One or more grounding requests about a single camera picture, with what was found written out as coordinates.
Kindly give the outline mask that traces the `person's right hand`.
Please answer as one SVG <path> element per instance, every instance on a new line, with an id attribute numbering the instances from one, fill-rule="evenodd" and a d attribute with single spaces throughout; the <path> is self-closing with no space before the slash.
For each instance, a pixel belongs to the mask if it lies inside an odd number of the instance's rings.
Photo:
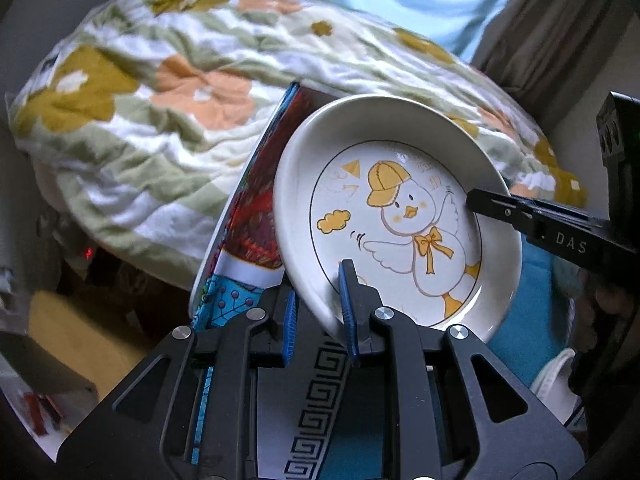
<path id="1" fill-rule="evenodd" d="M 575 300 L 572 345 L 585 353 L 611 341 L 617 362 L 639 352 L 639 295 L 602 285 L 587 271 L 579 271 L 582 291 Z"/>

